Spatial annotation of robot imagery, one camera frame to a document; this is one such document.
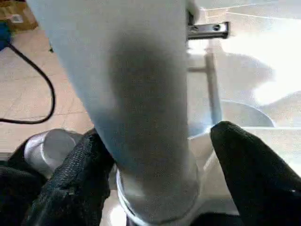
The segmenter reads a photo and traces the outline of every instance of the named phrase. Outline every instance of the white pipe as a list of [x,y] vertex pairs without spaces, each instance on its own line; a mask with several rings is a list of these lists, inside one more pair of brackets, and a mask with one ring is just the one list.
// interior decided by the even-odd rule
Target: white pipe
[[184,216],[198,196],[187,143],[185,2],[27,2],[118,164],[128,207],[150,223]]

